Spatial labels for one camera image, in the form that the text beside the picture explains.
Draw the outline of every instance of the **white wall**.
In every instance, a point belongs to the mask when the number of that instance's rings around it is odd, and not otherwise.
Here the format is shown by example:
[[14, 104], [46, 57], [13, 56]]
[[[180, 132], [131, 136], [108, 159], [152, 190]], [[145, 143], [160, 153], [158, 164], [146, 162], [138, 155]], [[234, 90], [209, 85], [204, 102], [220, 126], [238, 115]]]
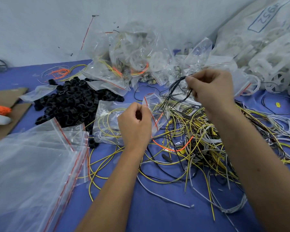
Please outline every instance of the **white wall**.
[[251, 1], [0, 0], [0, 58], [12, 66], [87, 59], [80, 49], [92, 15], [100, 16], [105, 31], [138, 20], [157, 26], [172, 47], [196, 43], [215, 38], [221, 24]]

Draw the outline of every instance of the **cardboard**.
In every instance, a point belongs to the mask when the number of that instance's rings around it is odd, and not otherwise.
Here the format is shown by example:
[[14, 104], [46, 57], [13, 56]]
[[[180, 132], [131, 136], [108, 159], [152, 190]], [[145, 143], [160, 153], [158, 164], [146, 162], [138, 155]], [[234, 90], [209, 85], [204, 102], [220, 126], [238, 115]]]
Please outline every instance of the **cardboard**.
[[12, 108], [19, 100], [19, 96], [25, 94], [28, 88], [0, 90], [0, 106]]
[[31, 106], [31, 103], [20, 103], [16, 104], [8, 117], [12, 119], [12, 122], [7, 125], [0, 125], [0, 140], [7, 136], [12, 129], [17, 125], [17, 123], [20, 121], [20, 119], [23, 117], [23, 115], [26, 113], [26, 111]]

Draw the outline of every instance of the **pile of black caps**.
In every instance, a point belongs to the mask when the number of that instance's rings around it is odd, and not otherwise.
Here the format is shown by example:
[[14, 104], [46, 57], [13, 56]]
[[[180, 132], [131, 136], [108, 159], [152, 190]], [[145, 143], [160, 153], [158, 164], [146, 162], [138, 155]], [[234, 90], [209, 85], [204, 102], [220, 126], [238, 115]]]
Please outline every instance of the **pile of black caps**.
[[[39, 125], [55, 117], [62, 128], [84, 123], [87, 126], [94, 121], [99, 100], [123, 102], [124, 98], [108, 89], [93, 90], [86, 81], [78, 77], [57, 86], [57, 93], [46, 95], [34, 101], [34, 108], [40, 111], [46, 108], [44, 116], [39, 117], [35, 124]], [[57, 85], [51, 79], [49, 83]], [[92, 134], [93, 123], [86, 127]]]

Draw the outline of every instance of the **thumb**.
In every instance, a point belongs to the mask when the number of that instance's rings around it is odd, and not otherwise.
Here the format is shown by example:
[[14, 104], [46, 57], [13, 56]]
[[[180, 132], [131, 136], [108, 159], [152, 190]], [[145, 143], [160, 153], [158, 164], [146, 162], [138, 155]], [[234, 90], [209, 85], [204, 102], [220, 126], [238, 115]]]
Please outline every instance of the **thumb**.
[[194, 91], [198, 92], [206, 83], [198, 80], [197, 78], [194, 78], [192, 76], [186, 77], [186, 82], [189, 86], [189, 88], [193, 89]]
[[151, 123], [152, 114], [151, 114], [150, 109], [146, 105], [142, 105], [141, 113], [142, 113], [142, 121]]

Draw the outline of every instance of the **blue tablecloth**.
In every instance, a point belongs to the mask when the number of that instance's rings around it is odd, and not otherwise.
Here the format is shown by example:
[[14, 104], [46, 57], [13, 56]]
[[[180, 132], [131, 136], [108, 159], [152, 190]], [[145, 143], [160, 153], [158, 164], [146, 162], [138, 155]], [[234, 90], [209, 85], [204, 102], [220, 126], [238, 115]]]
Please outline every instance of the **blue tablecloth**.
[[[0, 74], [0, 90], [27, 87], [29, 88], [29, 91], [32, 91], [36, 86], [40, 85], [37, 81], [38, 77], [36, 77], [36, 75], [41, 74], [44, 70], [58, 65], [73, 66], [76, 64], [88, 64], [89, 62], [89, 60], [85, 60], [79, 62], [12, 68], [7, 72]], [[136, 97], [142, 98], [145, 94], [153, 91], [154, 89], [152, 88], [142, 87], [140, 88], [140, 92], [136, 93]], [[135, 101], [133, 93], [134, 91], [131, 91], [126, 94], [125, 102], [131, 103]], [[244, 101], [245, 105], [248, 107], [269, 112], [261, 105], [261, 99], [265, 94], [267, 94], [267, 92], [259, 91], [253, 96], [238, 97], [237, 99]], [[276, 102], [281, 104], [281, 108], [275, 106]], [[290, 99], [269, 96], [266, 98], [266, 105], [276, 113], [290, 113]], [[42, 114], [43, 111], [37, 112], [33, 107], [31, 107], [15, 127], [13, 132], [20, 132], [32, 128], [35, 126], [34, 122], [37, 117]], [[152, 153], [156, 153], [159, 150], [159, 147], [155, 145], [151, 145], [150, 148]], [[94, 150], [91, 162], [113, 153], [114, 150], [115, 146], [100, 144], [99, 147]], [[120, 154], [116, 154], [114, 159], [99, 172], [100, 176], [108, 177], [111, 174], [116, 165], [116, 160], [119, 157], [118, 155]], [[167, 179], [166, 175], [163, 174], [153, 163], [142, 165], [142, 170], [148, 175]], [[182, 173], [179, 164], [164, 168], [164, 170], [176, 176]], [[226, 216], [217, 209], [214, 209], [216, 220], [213, 221], [210, 204], [198, 195], [190, 185], [188, 185], [187, 191], [184, 193], [184, 183], [157, 184], [147, 180], [141, 175], [139, 177], [142, 183], [149, 190], [185, 205], [193, 204], [194, 208], [188, 209], [165, 202], [162, 199], [149, 194], [138, 182], [136, 182], [127, 231], [235, 231]], [[105, 180], [95, 179], [95, 183], [99, 187], [102, 187]], [[211, 183], [215, 195], [224, 208], [230, 208], [239, 203], [242, 197], [242, 192], [234, 184], [231, 184], [230, 191], [227, 185], [222, 186], [215, 179], [212, 179]], [[208, 197], [205, 178], [200, 171], [193, 179], [193, 185], [203, 195]], [[97, 188], [94, 186], [91, 187], [91, 193], [94, 198], [97, 196], [98, 192], [99, 190]], [[88, 184], [82, 184], [75, 187], [70, 203], [58, 224], [56, 232], [74, 231], [90, 205], [91, 200], [88, 195]], [[240, 232], [261, 230], [248, 203], [241, 211], [230, 215], [230, 219]]]

